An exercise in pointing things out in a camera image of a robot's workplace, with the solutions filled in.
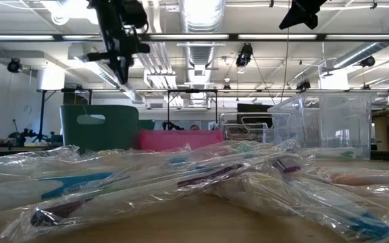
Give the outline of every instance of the ceiling beam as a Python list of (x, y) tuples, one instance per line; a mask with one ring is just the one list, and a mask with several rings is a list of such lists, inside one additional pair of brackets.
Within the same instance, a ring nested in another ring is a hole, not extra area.
[[(142, 34), (147, 42), (389, 42), (389, 33), (367, 34)], [(101, 43), (99, 34), (0, 34), (0, 42), (21, 43)]]

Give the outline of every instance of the ceiling light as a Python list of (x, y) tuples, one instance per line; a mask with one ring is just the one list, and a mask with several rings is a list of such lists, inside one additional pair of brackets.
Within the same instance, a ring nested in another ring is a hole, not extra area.
[(69, 41), (101, 40), (101, 36), (99, 34), (95, 34), (95, 35), (65, 34), (62, 37)]
[(51, 35), (0, 35), (0, 41), (53, 41)]
[(165, 89), (140, 89), (138, 92), (167, 92)]
[(94, 89), (93, 92), (123, 92), (123, 90), (119, 89)]
[(389, 34), (329, 34), (326, 40), (389, 40)]
[(227, 40), (228, 34), (151, 34), (151, 40)]
[(177, 43), (177, 47), (225, 47), (225, 43)]
[(314, 40), (316, 34), (239, 34), (240, 40)]

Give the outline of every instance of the clear plastic bin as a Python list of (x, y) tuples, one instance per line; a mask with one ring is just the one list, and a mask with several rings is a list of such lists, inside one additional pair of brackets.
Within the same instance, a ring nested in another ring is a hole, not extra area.
[(291, 113), (223, 113), (220, 130), (224, 140), (250, 140), (280, 144), (294, 138)]
[(291, 133), (303, 147), (352, 147), (370, 159), (371, 98), (368, 92), (307, 92), (268, 111), (293, 115)]

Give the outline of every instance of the pink box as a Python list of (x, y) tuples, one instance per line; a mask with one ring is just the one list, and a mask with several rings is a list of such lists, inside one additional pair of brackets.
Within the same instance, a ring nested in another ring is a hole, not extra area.
[(167, 131), (141, 130), (140, 149), (166, 151), (184, 148), (187, 144), (192, 150), (223, 141), (222, 131)]

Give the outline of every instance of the black cable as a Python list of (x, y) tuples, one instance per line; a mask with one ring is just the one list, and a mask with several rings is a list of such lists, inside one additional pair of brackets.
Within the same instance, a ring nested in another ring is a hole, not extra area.
[[(290, 9), (290, 0), (288, 0), (288, 9)], [(289, 55), (289, 30), (288, 28), (288, 40), (286, 41), (286, 59), (284, 60), (286, 63), (284, 65), (284, 81), (283, 81), (283, 89), (282, 96), (280, 97), (280, 102), (283, 101), (284, 89), (286, 88), (286, 72), (288, 71), (288, 55)]]
[(232, 63), (230, 64), (229, 69), (228, 69), (228, 73), (226, 74), (225, 78), (229, 77), (230, 70), (232, 69), (232, 66), (234, 65), (234, 62), (235, 62), (236, 57), (238, 56), (238, 54), (239, 54), (239, 52), (236, 52), (236, 53), (235, 53), (234, 60), (233, 60)]
[(271, 96), (271, 93), (269, 92), (268, 86), (267, 86), (267, 84), (265, 83), (265, 80), (263, 79), (263, 76), (262, 76), (262, 73), (261, 73), (261, 69), (259, 68), (259, 65), (257, 65), (257, 61), (256, 61), (255, 54), (253, 54), (253, 60), (255, 60), (256, 67), (257, 67), (257, 71), (259, 71), (259, 74), (261, 75), (262, 82), (263, 82), (263, 84), (265, 85), (265, 89), (268, 91), (269, 97), (270, 97), (271, 100), (273, 101), (273, 104), (276, 105), (276, 102), (274, 102), (274, 99), (273, 99), (273, 97)]

